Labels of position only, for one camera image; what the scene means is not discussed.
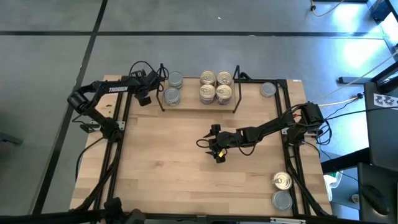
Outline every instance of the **gray floor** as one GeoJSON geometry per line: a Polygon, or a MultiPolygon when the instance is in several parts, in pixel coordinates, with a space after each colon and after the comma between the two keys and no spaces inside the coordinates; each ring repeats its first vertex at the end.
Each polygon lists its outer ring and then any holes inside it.
{"type": "MultiPolygon", "coordinates": [[[[92,30],[100,4],[1,1],[0,30],[92,30]]],[[[334,3],[317,5],[321,12],[334,3]]],[[[307,0],[119,0],[108,3],[100,30],[380,32],[364,4],[343,3],[321,18],[308,7],[307,0]]],[[[0,145],[0,215],[29,212],[87,43],[88,37],[0,36],[0,131],[24,139],[20,147],[0,145]]],[[[338,87],[337,77],[358,77],[390,55],[382,39],[365,37],[97,37],[83,84],[105,74],[125,75],[136,60],[154,67],[163,62],[186,76],[232,71],[239,64],[253,78],[301,79],[307,99],[315,100],[338,87]]],[[[317,103],[362,91],[350,86],[317,103]]],[[[337,108],[322,110],[330,114],[337,108]]],[[[359,101],[345,111],[363,108],[359,101]]],[[[333,120],[331,126],[333,140],[324,150],[343,155],[367,146],[359,140],[366,136],[364,114],[333,120]]],[[[86,137],[77,124],[69,126],[44,212],[68,209],[86,137]]]]}

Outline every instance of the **silver can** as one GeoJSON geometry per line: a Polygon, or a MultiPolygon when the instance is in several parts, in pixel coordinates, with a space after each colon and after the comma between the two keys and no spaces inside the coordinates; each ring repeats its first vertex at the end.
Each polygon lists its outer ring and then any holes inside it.
{"type": "Polygon", "coordinates": [[[180,103],[180,92],[176,88],[168,88],[164,91],[165,102],[169,106],[177,106],[180,103]]]}
{"type": "Polygon", "coordinates": [[[279,190],[288,190],[291,188],[293,182],[290,175],[286,172],[278,172],[272,176],[271,182],[279,190]]]}
{"type": "Polygon", "coordinates": [[[201,86],[199,89],[200,101],[206,105],[214,101],[215,95],[216,88],[212,85],[206,84],[201,86]]]}
{"type": "Polygon", "coordinates": [[[216,90],[216,99],[219,105],[227,105],[232,97],[232,89],[228,85],[220,85],[216,90]]]}
{"type": "Polygon", "coordinates": [[[266,82],[262,84],[260,92],[265,97],[272,97],[276,93],[276,87],[274,84],[266,82]]]}
{"type": "Polygon", "coordinates": [[[272,204],[279,210],[287,210],[292,207],[293,200],[288,192],[280,190],[272,194],[272,204]]]}
{"type": "Polygon", "coordinates": [[[214,74],[214,72],[204,71],[200,75],[200,84],[201,85],[209,84],[209,85],[215,86],[215,84],[216,84],[216,75],[214,74]]]}
{"type": "Polygon", "coordinates": [[[183,78],[181,73],[179,72],[172,72],[169,75],[169,79],[167,80],[170,87],[181,89],[183,84],[183,78]]]}
{"type": "Polygon", "coordinates": [[[232,75],[229,72],[220,72],[217,74],[217,84],[228,85],[232,83],[232,75]]]}

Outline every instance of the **white cable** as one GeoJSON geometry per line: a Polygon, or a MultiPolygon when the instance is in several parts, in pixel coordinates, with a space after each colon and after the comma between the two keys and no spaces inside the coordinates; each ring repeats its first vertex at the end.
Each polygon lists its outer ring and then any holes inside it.
{"type": "Polygon", "coordinates": [[[318,101],[318,100],[320,100],[320,99],[323,99],[323,98],[325,98],[325,97],[327,97],[327,96],[330,96],[330,95],[336,93],[337,91],[341,90],[342,88],[347,87],[347,86],[353,84],[354,82],[360,80],[361,78],[365,77],[366,75],[369,75],[371,72],[375,71],[375,69],[377,69],[378,67],[380,67],[382,64],[384,64],[386,61],[390,60],[390,58],[392,58],[393,56],[395,56],[395,55],[397,55],[397,54],[398,54],[398,52],[393,53],[390,57],[386,58],[386,59],[385,59],[384,61],[382,61],[380,64],[376,65],[376,67],[374,67],[374,68],[372,68],[370,71],[366,72],[363,76],[358,77],[358,78],[355,79],[354,81],[352,81],[352,82],[350,82],[350,83],[347,83],[347,84],[343,85],[342,87],[339,87],[337,90],[335,90],[335,91],[333,91],[333,92],[331,92],[331,93],[328,93],[328,94],[326,94],[326,95],[323,95],[322,97],[319,97],[318,99],[314,100],[313,102],[316,102],[316,101],[318,101]]]}

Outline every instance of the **sticker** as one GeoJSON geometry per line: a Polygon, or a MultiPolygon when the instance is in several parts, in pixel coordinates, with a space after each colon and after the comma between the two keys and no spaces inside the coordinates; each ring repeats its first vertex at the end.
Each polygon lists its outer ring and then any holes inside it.
{"type": "Polygon", "coordinates": [[[373,93],[373,104],[375,106],[381,106],[384,108],[398,106],[398,98],[373,93]]]}

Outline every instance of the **table leg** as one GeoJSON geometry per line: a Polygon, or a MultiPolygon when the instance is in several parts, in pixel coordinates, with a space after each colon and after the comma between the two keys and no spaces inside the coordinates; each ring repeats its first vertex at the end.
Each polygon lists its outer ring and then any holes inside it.
{"type": "Polygon", "coordinates": [[[15,138],[12,137],[11,135],[5,134],[5,133],[1,133],[0,132],[0,141],[4,141],[4,142],[11,142],[17,145],[22,144],[22,140],[19,138],[15,138]]]}
{"type": "Polygon", "coordinates": [[[322,171],[324,174],[335,172],[338,170],[355,167],[358,163],[363,162],[370,164],[369,148],[361,149],[359,151],[340,156],[336,159],[322,162],[322,171]]]}

